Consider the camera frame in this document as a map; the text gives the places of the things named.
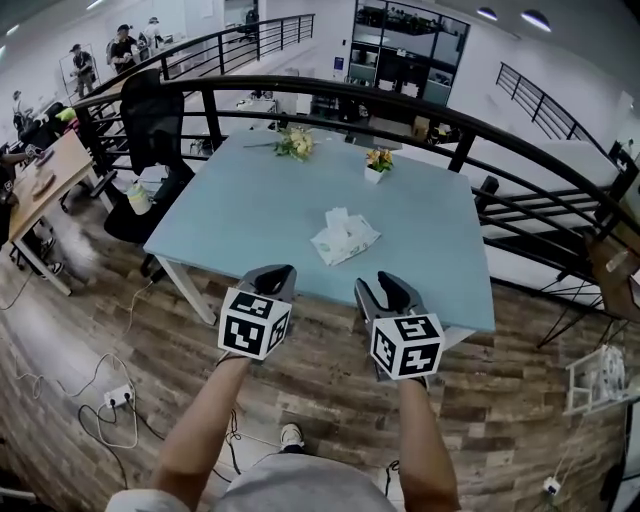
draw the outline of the wooden floor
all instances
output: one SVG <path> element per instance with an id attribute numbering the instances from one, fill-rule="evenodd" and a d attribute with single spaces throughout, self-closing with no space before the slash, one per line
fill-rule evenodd
<path id="1" fill-rule="evenodd" d="M 105 391 L 124 384 L 120 368 L 103 364 L 80 397 L 67 398 L 51 381 L 32 397 L 33 379 L 18 370 L 58 378 L 69 391 L 93 375 L 99 358 L 114 352 L 125 361 L 138 396 L 138 409 L 159 432 L 175 424 L 204 383 L 220 352 L 217 329 L 204 325 L 172 283 L 165 279 L 140 296 L 126 334 L 134 292 L 146 284 L 137 269 L 142 252 L 102 230 L 99 202 L 69 201 L 70 214 L 49 217 L 75 290 L 63 297 L 32 277 L 8 311 L 0 313 L 0 436 L 12 469 L 58 510 L 102 510 L 123 482 L 115 459 L 86 435 L 78 407 L 102 403 Z M 28 276 L 0 256 L 0 306 L 8 304 Z M 226 286 L 220 276 L 193 272 L 214 309 Z M 442 357 L 432 387 L 440 427 L 451 452 L 465 510 L 530 511 L 541 500 L 541 485 L 553 474 L 579 418 L 563 418 L 563 366 L 589 353 L 606 326 L 589 317 L 542 350 L 535 345 L 561 308 L 521 292 L 494 286 L 497 330 L 475 335 Z M 322 456 L 363 469 L 380 485 L 384 468 L 398 456 L 398 410 L 392 383 L 374 379 L 361 328 L 351 332 L 354 310 L 299 298 L 286 344 L 261 366 L 253 365 L 237 404 L 242 440 L 236 442 L 241 469 L 277 450 L 280 427 L 299 423 L 307 446 Z M 640 331 L 618 336 L 632 372 L 640 364 Z M 95 430 L 95 419 L 85 416 Z M 620 457 L 624 411 L 616 407 L 587 418 L 571 440 L 573 452 L 561 468 L 571 474 L 559 497 L 563 511 L 603 510 L 598 493 L 604 473 Z M 111 442 L 132 440 L 132 418 L 118 414 L 104 428 Z M 160 441 L 140 425 L 132 450 L 115 449 L 129 485 L 142 486 Z M 219 470 L 231 477 L 225 450 Z M 394 476 L 390 497 L 402 507 Z M 215 502 L 224 482 L 212 476 L 204 505 Z"/>

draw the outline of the handrail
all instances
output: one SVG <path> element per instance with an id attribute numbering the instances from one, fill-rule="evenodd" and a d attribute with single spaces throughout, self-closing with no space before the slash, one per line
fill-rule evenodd
<path id="1" fill-rule="evenodd" d="M 232 28 L 228 28 L 225 30 L 222 30 L 220 32 L 214 32 L 212 34 L 207 34 L 204 36 L 200 36 L 200 37 L 196 37 L 195 39 L 189 39 L 183 43 L 180 43 L 176 46 L 173 46 L 167 50 L 164 50 L 163 52 L 160 52 L 156 55 L 154 55 L 153 57 L 148 58 L 147 60 L 140 62 L 139 64 L 136 64 L 134 67 L 120 73 L 119 75 L 116 75 L 115 77 L 113 77 L 110 80 L 107 80 L 106 82 L 104 82 L 102 85 L 96 87 L 93 92 L 89 93 L 86 95 L 86 98 L 91 98 L 91 97 L 95 97 L 98 96 L 99 94 L 102 94 L 103 92 L 109 90 L 111 87 L 113 87 L 115 84 L 122 82 L 123 80 L 125 80 L 126 78 L 129 78 L 131 75 L 134 75 L 136 73 L 138 73 L 139 71 L 148 68 L 151 64 L 155 64 L 156 62 L 162 62 L 163 63 L 163 70 L 166 69 L 167 67 L 167 61 L 166 59 L 168 57 L 171 57 L 172 55 L 185 50 L 186 48 L 190 48 L 192 46 L 198 45 L 200 43 L 206 42 L 206 41 L 210 41 L 211 39 L 218 39 L 218 38 L 222 38 L 222 36 L 226 35 L 226 34 L 231 34 L 233 32 L 238 32 L 238 29 L 242 28 L 242 29 L 246 29 L 246 28 L 251 28 L 251 27 L 261 27 L 263 25 L 267 25 L 267 24 L 273 24 L 273 23 L 284 23 L 286 21 L 289 20 L 299 20 L 302 18 L 307 18 L 310 17 L 312 20 L 312 26 L 311 26 L 311 31 L 313 33 L 313 19 L 315 18 L 315 14 L 311 13 L 311 14 L 298 14 L 295 16 L 284 16 L 282 18 L 274 18 L 271 20 L 264 20 L 264 21 L 258 21 L 255 23 L 250 23 L 248 25 L 242 25 L 241 27 L 232 27 Z M 258 60 L 260 59 L 260 50 L 259 50 L 259 45 L 258 45 Z"/>
<path id="2" fill-rule="evenodd" d="M 281 92 L 294 92 L 294 93 L 304 93 L 304 94 L 315 94 L 315 95 L 324 95 L 331 97 L 343 97 L 349 99 L 355 99 L 358 101 L 362 101 L 363 103 L 373 103 L 378 105 L 384 105 L 385 107 L 401 113 L 408 113 L 412 116 L 420 115 L 426 118 L 437 118 L 442 122 L 445 122 L 449 125 L 456 126 L 461 129 L 463 132 L 463 139 L 460 144 L 458 144 L 458 148 L 455 150 L 455 153 L 451 151 L 446 151 L 444 148 L 440 148 L 438 146 L 431 146 L 427 143 L 422 143 L 407 136 L 400 136 L 396 134 L 388 133 L 387 138 L 391 140 L 396 140 L 402 143 L 406 143 L 409 145 L 413 145 L 416 147 L 421 147 L 427 149 L 428 151 L 434 151 L 440 154 L 449 153 L 452 155 L 452 161 L 449 166 L 451 170 L 458 171 L 458 168 L 453 167 L 453 163 L 461 165 L 462 163 L 467 163 L 470 165 L 474 165 L 481 169 L 487 170 L 497 176 L 501 176 L 505 179 L 511 180 L 515 183 L 519 183 L 530 190 L 533 190 L 548 199 L 553 200 L 557 204 L 561 204 L 564 206 L 567 211 L 570 213 L 576 214 L 587 220 L 590 225 L 601 230 L 601 233 L 604 233 L 604 236 L 611 236 L 617 239 L 623 245 L 626 245 L 624 242 L 619 240 L 614 234 L 611 233 L 613 229 L 613 224 L 609 222 L 605 227 L 603 224 L 597 222 L 593 218 L 586 215 L 584 212 L 578 210 L 572 205 L 565 204 L 559 198 L 553 196 L 552 193 L 541 189 L 540 187 L 529 183 L 522 178 L 514 176 L 506 171 L 498 169 L 494 166 L 486 164 L 484 162 L 480 162 L 474 158 L 469 157 L 469 149 L 471 144 L 464 143 L 465 140 L 467 142 L 472 141 L 473 137 L 480 136 L 485 140 L 498 144 L 506 149 L 513 151 L 528 160 L 531 160 L 534 163 L 548 169 L 550 172 L 556 174 L 557 176 L 563 178 L 567 182 L 574 185 L 576 188 L 582 190 L 584 193 L 588 194 L 594 200 L 598 201 L 602 205 L 606 207 L 606 209 L 613 215 L 613 218 L 622 220 L 625 224 L 627 224 L 636 234 L 640 235 L 640 225 L 636 223 L 636 221 L 630 217 L 624 210 L 620 208 L 620 206 L 615 202 L 611 197 L 603 193 L 596 185 L 594 185 L 591 181 L 586 179 L 584 176 L 574 171 L 571 167 L 569 167 L 564 162 L 558 160 L 554 156 L 542 151 L 537 148 L 533 144 L 526 142 L 514 135 L 503 131 L 499 128 L 496 128 L 492 125 L 485 123 L 479 119 L 473 118 L 461 112 L 449 109 L 447 107 L 443 107 L 440 105 L 435 105 L 433 103 L 429 103 L 423 101 L 421 99 L 411 98 L 406 95 L 400 95 L 393 92 L 383 91 L 375 88 L 368 87 L 358 87 L 350 84 L 333 82 L 333 81 L 325 81 L 319 79 L 312 78 L 304 78 L 304 77 L 285 77 L 285 76 L 216 76 L 216 77 L 208 77 L 208 78 L 199 78 L 199 79 L 186 79 L 186 80 L 172 80 L 170 82 L 165 82 L 160 86 L 161 90 L 171 90 L 171 91 L 180 91 L 180 92 L 188 92 L 188 91 L 207 91 L 208 93 L 212 93 L 214 90 L 271 90 L 271 91 L 281 91 Z M 105 101 L 116 101 L 119 99 L 119 93 L 111 94 L 108 97 L 102 98 L 88 98 L 84 101 L 80 102 L 76 109 L 88 109 L 92 106 L 101 105 Z M 217 112 L 218 115 L 233 115 L 235 117 L 253 117 L 253 118 L 263 118 L 263 119 L 286 119 L 286 120 L 295 120 L 297 119 L 300 122 L 300 118 L 296 118 L 296 116 L 289 116 L 286 114 L 271 114 L 271 113 L 255 113 L 255 112 Z M 305 118 L 305 124 L 318 124 L 325 126 L 332 126 L 344 129 L 345 123 L 339 123 L 335 121 L 328 120 L 318 120 L 315 118 Z M 384 134 L 387 132 L 379 132 L 373 130 L 371 128 L 362 128 L 357 127 L 355 125 L 347 125 L 350 130 L 354 132 L 361 133 L 375 133 L 377 136 L 385 136 Z"/>
<path id="3" fill-rule="evenodd" d="M 516 95 L 516 93 L 517 93 L 518 86 L 519 86 L 519 85 L 520 85 L 520 83 L 521 83 L 521 79 L 525 79 L 527 82 L 529 82 L 533 87 L 535 87 L 535 88 L 536 88 L 536 89 L 541 93 L 540 100 L 539 100 L 539 102 L 538 102 L 538 106 L 537 106 L 537 108 L 536 108 L 536 111 L 535 111 L 535 112 L 534 112 L 534 114 L 533 114 L 532 119 L 531 119 L 532 121 L 534 121 L 534 120 L 535 120 L 536 115 L 539 113 L 540 108 L 541 108 L 541 106 L 543 105 L 543 103 L 544 103 L 544 101 L 545 101 L 545 99 L 546 99 L 546 100 L 548 100 L 550 103 L 552 103 L 555 107 L 557 107 L 557 108 L 558 108 L 558 109 L 559 109 L 559 110 L 560 110 L 564 115 L 566 115 L 566 116 L 567 116 L 567 117 L 572 121 L 572 123 L 573 123 L 572 125 L 568 125 L 568 124 L 567 124 L 567 126 L 570 128 L 570 130 L 569 130 L 569 134 L 568 134 L 568 136 L 567 136 L 567 139 L 566 139 L 566 140 L 571 140 L 571 136 L 575 133 L 575 129 L 576 129 L 576 128 L 579 128 L 579 129 L 580 129 L 580 131 L 581 131 L 582 133 L 584 133 L 584 134 L 585 134 L 585 136 L 589 139 L 589 142 L 591 142 L 591 143 L 596 147 L 596 149 L 597 149 L 600 153 L 602 153 L 602 155 L 604 155 L 608 160 L 610 160 L 609 154 L 608 154 L 608 153 L 604 150 L 604 148 L 603 148 L 603 147 L 598 143 L 598 141 L 597 141 L 597 140 L 596 140 L 596 139 L 595 139 L 595 138 L 594 138 L 594 137 L 593 137 L 593 136 L 592 136 L 592 135 L 591 135 L 591 134 L 590 134 L 590 133 L 589 133 L 589 132 L 584 128 L 584 126 L 582 126 L 582 124 L 580 124 L 580 122 L 579 122 L 575 117 L 573 117 L 573 116 L 572 116 L 572 115 L 571 115 L 571 114 L 570 114 L 570 113 L 569 113 L 569 112 L 568 112 L 568 111 L 567 111 L 567 110 L 566 110 L 562 105 L 560 105 L 560 103 L 558 103 L 558 102 L 557 102 L 556 100 L 554 100 L 554 99 L 553 99 L 549 94 L 547 94 L 547 93 L 546 93 L 546 92 L 544 92 L 542 89 L 540 89 L 540 87 L 538 87 L 537 85 L 535 85 L 531 80 L 529 80 L 529 79 L 528 79 L 526 76 L 524 76 L 522 73 L 520 73 L 520 72 L 516 71 L 515 69 L 513 69 L 513 68 L 512 68 L 511 66 L 509 66 L 508 64 L 505 64 L 504 62 L 501 62 L 500 72 L 498 73 L 498 78 L 496 79 L 496 84 L 498 84 L 498 82 L 499 82 L 499 80 L 500 80 L 500 78 L 501 78 L 501 76 L 502 76 L 502 71 L 503 71 L 503 69 L 504 69 L 504 68 L 509 69 L 509 70 L 510 70 L 511 72 L 513 72 L 513 74 L 514 74 L 514 75 L 516 75 L 516 77 L 517 77 L 516 85 L 515 85 L 514 90 L 513 90 L 512 94 L 511 94 L 511 99 L 512 99 L 512 100 L 514 99 L 514 97 L 515 97 L 515 95 Z"/>

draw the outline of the crumpled tissue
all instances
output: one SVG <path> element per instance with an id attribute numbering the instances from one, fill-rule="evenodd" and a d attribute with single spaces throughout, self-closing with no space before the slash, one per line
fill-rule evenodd
<path id="1" fill-rule="evenodd" d="M 379 237 L 362 215 L 349 215 L 346 208 L 325 213 L 327 227 L 311 239 L 324 262 L 337 265 L 365 251 Z"/>

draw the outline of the desk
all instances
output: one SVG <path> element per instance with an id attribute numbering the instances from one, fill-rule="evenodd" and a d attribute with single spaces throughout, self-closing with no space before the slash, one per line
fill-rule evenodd
<path id="1" fill-rule="evenodd" d="M 379 185 L 365 181 L 365 149 L 322 140 L 301 163 L 277 157 L 274 132 L 231 135 L 203 165 L 147 241 L 205 322 L 215 321 L 181 263 L 241 277 L 288 263 L 296 291 L 355 305 L 358 277 L 379 290 L 376 274 L 397 274 L 436 313 L 451 346 L 473 331 L 495 328 L 484 245 L 466 176 L 395 156 Z M 327 267 L 310 239 L 325 211 L 362 214 L 380 239 L 367 251 Z"/>
<path id="2" fill-rule="evenodd" d="M 605 311 L 614 317 L 640 323 L 640 308 L 633 301 L 629 283 L 629 276 L 640 267 L 640 259 L 629 253 L 613 272 L 609 272 L 607 263 L 622 250 L 619 245 L 608 239 L 598 241 L 591 236 L 586 237 L 586 244 Z"/>
<path id="3" fill-rule="evenodd" d="M 53 184 L 38 199 L 33 199 L 31 190 L 36 179 L 36 167 L 29 165 L 16 178 L 14 193 L 18 197 L 19 204 L 11 210 L 11 221 L 9 224 L 9 242 L 24 254 L 24 256 L 35 265 L 62 293 L 71 295 L 71 290 L 58 278 L 54 276 L 47 265 L 34 254 L 22 241 L 22 237 L 33 225 L 45 214 L 46 210 L 57 203 L 57 201 L 72 187 L 77 185 L 85 177 L 98 184 L 92 160 L 84 148 L 75 132 L 71 131 L 58 139 L 52 146 L 54 154 L 42 166 L 43 171 L 50 170 L 56 175 Z M 106 197 L 101 195 L 101 199 L 108 211 L 113 206 Z"/>

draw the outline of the power strip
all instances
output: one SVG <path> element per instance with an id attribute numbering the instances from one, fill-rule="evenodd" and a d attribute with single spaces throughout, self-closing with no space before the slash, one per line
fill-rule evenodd
<path id="1" fill-rule="evenodd" d="M 127 404 L 127 397 L 129 398 L 130 402 L 133 401 L 133 390 L 131 389 L 129 384 L 125 384 L 124 386 L 120 386 L 113 391 L 105 393 L 104 404 L 106 407 L 122 407 Z"/>

